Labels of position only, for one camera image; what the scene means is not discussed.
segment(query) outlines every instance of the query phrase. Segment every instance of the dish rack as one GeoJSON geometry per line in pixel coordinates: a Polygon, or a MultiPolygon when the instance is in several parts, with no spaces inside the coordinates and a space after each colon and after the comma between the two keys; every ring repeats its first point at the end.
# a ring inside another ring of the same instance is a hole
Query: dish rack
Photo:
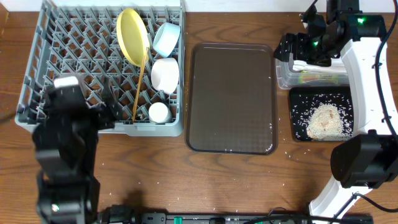
{"type": "Polygon", "coordinates": [[[17,106],[16,123],[32,132],[43,112],[44,93],[54,78],[68,73],[80,73],[89,87],[86,102],[89,106],[101,103],[105,77],[123,110],[123,119],[114,129],[100,133],[124,133],[129,136],[178,136],[183,130],[184,96],[184,22],[185,10],[180,7],[132,7],[147,27],[150,42],[149,61],[141,84],[136,122],[132,124],[132,107],[137,91],[140,68],[129,63],[121,52],[116,37],[118,15],[127,7],[60,7],[45,0],[39,14],[29,61],[17,106]],[[157,59],[152,43],[157,29],[165,22],[181,27],[181,36],[170,57],[177,60],[180,78],[171,95],[152,88],[150,71],[157,59]],[[171,110],[171,123],[149,122],[148,109],[156,102],[165,103],[171,110]]]}

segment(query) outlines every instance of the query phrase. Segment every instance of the wooden chopstick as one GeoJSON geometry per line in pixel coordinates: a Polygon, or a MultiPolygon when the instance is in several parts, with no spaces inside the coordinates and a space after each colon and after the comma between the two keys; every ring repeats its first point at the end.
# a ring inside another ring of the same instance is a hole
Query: wooden chopstick
{"type": "Polygon", "coordinates": [[[146,49],[146,51],[145,51],[144,59],[142,60],[142,64],[141,64],[141,70],[139,72],[137,93],[136,93],[136,98],[134,99],[134,107],[132,108],[132,122],[133,123],[136,121],[136,113],[137,113],[137,104],[138,104],[138,98],[139,98],[139,91],[140,91],[140,87],[141,87],[142,78],[144,77],[144,71],[145,71],[145,64],[146,64],[147,56],[148,56],[148,49],[146,49]]]}

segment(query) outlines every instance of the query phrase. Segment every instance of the clear plastic container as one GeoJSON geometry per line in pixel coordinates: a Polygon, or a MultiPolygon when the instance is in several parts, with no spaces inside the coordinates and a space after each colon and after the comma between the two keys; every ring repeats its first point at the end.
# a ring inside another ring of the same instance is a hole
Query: clear plastic container
{"type": "Polygon", "coordinates": [[[294,61],[281,62],[275,59],[276,77],[279,88],[289,90],[298,86],[341,86],[349,85],[347,74],[298,72],[293,70],[294,61]]]}

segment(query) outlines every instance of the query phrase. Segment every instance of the cable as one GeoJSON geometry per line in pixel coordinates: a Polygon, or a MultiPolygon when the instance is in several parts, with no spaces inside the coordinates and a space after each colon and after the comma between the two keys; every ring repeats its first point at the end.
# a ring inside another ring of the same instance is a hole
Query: cable
{"type": "Polygon", "coordinates": [[[245,222],[244,224],[256,224],[259,222],[269,222],[274,220],[294,220],[294,221],[303,221],[306,220],[308,223],[312,223],[312,221],[323,221],[323,222],[333,222],[333,223],[341,223],[341,224],[360,224],[364,223],[361,221],[354,220],[341,220],[337,218],[327,218],[327,217],[316,217],[316,216],[305,216],[305,215],[276,215],[273,217],[264,217],[257,218],[250,221],[245,222]]]}
{"type": "Polygon", "coordinates": [[[388,213],[398,213],[398,208],[395,209],[390,209],[390,208],[385,208],[381,205],[379,205],[378,203],[374,202],[373,200],[371,200],[370,198],[368,198],[367,196],[360,194],[360,193],[355,193],[353,194],[354,196],[359,196],[363,199],[365,199],[367,202],[369,202],[371,205],[375,206],[376,208],[382,210],[383,212],[388,212],[388,213]]]}
{"type": "Polygon", "coordinates": [[[356,196],[353,194],[353,196],[351,196],[348,201],[342,206],[342,208],[333,216],[333,218],[337,218],[340,214],[343,213],[344,210],[346,210],[346,208],[351,204],[351,202],[353,202],[353,200],[356,199],[356,196]]]}
{"type": "Polygon", "coordinates": [[[397,23],[397,17],[398,17],[398,2],[397,0],[393,0],[394,2],[394,7],[395,7],[395,15],[394,15],[394,20],[392,22],[392,25],[390,27],[390,29],[388,30],[388,33],[386,35],[386,37],[384,38],[384,40],[381,42],[378,50],[377,50],[377,54],[376,54],[376,61],[374,64],[374,70],[376,72],[376,85],[377,85],[377,90],[379,91],[379,97],[380,97],[380,103],[381,103],[381,107],[383,110],[383,114],[384,114],[384,120],[386,120],[387,126],[390,129],[391,134],[393,135],[396,144],[398,145],[398,136],[396,131],[394,130],[394,127],[392,127],[391,121],[390,121],[390,117],[388,115],[388,111],[387,111],[387,106],[386,106],[386,102],[384,101],[384,95],[381,89],[381,79],[380,79],[380,56],[381,56],[381,51],[383,50],[384,45],[386,44],[388,38],[390,37],[392,31],[394,30],[396,23],[397,23]]]}
{"type": "Polygon", "coordinates": [[[284,208],[284,207],[276,207],[276,208],[273,208],[269,213],[268,213],[268,217],[269,216],[271,216],[272,215],[272,213],[274,213],[274,211],[275,210],[277,210],[277,209],[283,209],[283,210],[285,210],[285,211],[287,211],[287,209],[286,208],[284,208]]]}

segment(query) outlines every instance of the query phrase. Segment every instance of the wooden table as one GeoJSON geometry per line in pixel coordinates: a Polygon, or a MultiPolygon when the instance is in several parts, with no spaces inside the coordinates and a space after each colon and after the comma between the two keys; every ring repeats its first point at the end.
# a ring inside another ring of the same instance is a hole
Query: wooden table
{"type": "MultiPolygon", "coordinates": [[[[16,108],[37,16],[12,12],[6,23],[0,41],[1,113],[16,108]]],[[[392,16],[385,18],[389,26],[392,16]]],[[[296,12],[188,13],[185,86],[197,43],[254,43],[275,48],[282,34],[299,31],[303,30],[296,12]]],[[[398,31],[388,44],[390,79],[398,99],[398,31]]],[[[183,134],[176,138],[101,135],[95,167],[101,182],[100,209],[125,203],[140,210],[158,208],[173,213],[264,214],[274,207],[305,211],[306,203],[319,195],[331,177],[330,154],[339,143],[293,141],[287,95],[288,91],[278,90],[279,147],[269,157],[196,153],[185,145],[183,134]]],[[[2,124],[0,223],[39,222],[35,212],[39,169],[30,134],[13,121],[2,124]]],[[[397,189],[396,180],[369,196],[384,206],[396,207],[397,189]]],[[[398,222],[398,215],[380,212],[364,200],[351,212],[370,213],[377,224],[398,222]]]]}

